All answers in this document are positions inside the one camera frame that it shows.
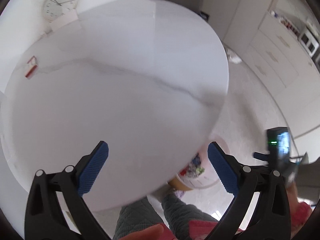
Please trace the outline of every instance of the gray quilted pants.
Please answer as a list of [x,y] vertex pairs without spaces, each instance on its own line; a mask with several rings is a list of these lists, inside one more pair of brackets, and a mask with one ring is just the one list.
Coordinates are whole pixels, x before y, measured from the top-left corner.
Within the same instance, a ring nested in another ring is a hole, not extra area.
[[[179,240],[190,240],[190,220],[217,222],[212,216],[197,209],[194,205],[185,204],[173,194],[167,195],[161,205],[170,230]],[[113,240],[119,240],[132,232],[141,231],[159,223],[163,223],[161,217],[145,197],[122,207]]]

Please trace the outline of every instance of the table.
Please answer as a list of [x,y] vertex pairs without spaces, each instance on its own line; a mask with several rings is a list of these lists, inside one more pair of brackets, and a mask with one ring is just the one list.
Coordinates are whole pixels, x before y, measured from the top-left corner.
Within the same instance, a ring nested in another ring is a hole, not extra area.
[[[24,77],[36,56],[38,69]],[[118,0],[79,15],[21,57],[2,103],[2,145],[18,182],[62,171],[100,140],[109,157],[91,211],[130,203],[171,179],[206,140],[228,90],[212,28],[163,0]]]

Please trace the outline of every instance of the person's finger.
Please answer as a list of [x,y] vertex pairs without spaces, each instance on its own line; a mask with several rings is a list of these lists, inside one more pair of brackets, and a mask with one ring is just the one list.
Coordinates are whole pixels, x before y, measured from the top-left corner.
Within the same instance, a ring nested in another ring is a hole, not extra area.
[[145,230],[133,232],[120,240],[158,240],[164,231],[161,224],[151,226]]

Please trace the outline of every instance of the clock face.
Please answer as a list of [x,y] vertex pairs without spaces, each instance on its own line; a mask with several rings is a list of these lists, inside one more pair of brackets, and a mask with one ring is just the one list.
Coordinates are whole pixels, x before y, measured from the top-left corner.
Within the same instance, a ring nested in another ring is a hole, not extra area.
[[76,8],[77,0],[45,0],[42,14],[48,21],[54,21],[61,15]]

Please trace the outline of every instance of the white drawer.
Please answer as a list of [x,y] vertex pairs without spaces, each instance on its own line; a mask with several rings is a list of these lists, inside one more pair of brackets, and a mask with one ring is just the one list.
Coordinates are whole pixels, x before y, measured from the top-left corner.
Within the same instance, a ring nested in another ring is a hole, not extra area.
[[298,77],[298,72],[285,55],[261,31],[257,32],[251,41],[251,46],[254,47],[274,71],[276,71],[285,86],[290,85]]
[[259,29],[282,51],[299,74],[315,67],[309,64],[311,58],[298,38],[273,16],[267,13]]
[[277,73],[253,47],[248,47],[247,52],[243,55],[242,59],[258,76],[273,97],[280,94],[285,89],[285,86]]

